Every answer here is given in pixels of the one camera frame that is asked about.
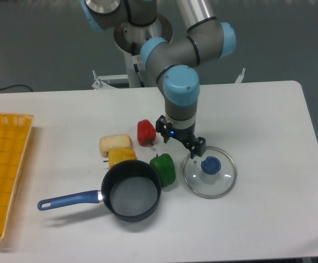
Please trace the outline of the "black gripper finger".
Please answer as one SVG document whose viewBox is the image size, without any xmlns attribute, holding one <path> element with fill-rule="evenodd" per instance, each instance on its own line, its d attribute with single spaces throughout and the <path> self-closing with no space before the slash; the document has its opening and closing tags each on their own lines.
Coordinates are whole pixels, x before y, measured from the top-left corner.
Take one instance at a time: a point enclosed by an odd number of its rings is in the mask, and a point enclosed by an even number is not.
<svg viewBox="0 0 318 263">
<path fill-rule="evenodd" d="M 172 122 L 167 122 L 166 117 L 161 115 L 156 121 L 155 129 L 163 137 L 164 143 L 167 143 L 171 137 Z"/>
<path fill-rule="evenodd" d="M 206 151 L 206 139 L 203 137 L 191 137 L 186 140 L 183 145 L 190 151 L 189 157 L 194 158 L 195 156 L 202 157 Z"/>
</svg>

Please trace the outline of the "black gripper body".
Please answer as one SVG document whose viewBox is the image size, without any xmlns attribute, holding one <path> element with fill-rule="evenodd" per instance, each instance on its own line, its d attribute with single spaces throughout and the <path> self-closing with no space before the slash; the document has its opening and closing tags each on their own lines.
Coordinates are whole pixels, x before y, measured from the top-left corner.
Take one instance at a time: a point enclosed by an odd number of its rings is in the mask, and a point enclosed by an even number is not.
<svg viewBox="0 0 318 263">
<path fill-rule="evenodd" d="M 170 138 L 176 139 L 183 144 L 186 140 L 194 136 L 194 130 L 195 130 L 195 124 L 185 129 L 174 128 L 172 124 L 172 131 L 171 131 Z"/>
</svg>

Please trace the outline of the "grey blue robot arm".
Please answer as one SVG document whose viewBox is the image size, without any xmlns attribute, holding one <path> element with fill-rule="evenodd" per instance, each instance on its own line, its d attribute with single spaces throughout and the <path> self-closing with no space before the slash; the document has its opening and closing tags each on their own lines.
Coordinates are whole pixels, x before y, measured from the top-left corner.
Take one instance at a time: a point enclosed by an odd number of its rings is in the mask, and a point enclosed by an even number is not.
<svg viewBox="0 0 318 263">
<path fill-rule="evenodd" d="M 231 54 L 236 48 L 234 29 L 219 22 L 210 1 L 178 1 L 187 36 L 172 42 L 172 27 L 157 11 L 156 1 L 82 1 L 81 6 L 96 31 L 114 30 L 117 46 L 139 55 L 148 75 L 165 101 L 165 115 L 156 131 L 165 141 L 176 139 L 202 156 L 206 141 L 194 134 L 200 80 L 200 64 Z"/>
</svg>

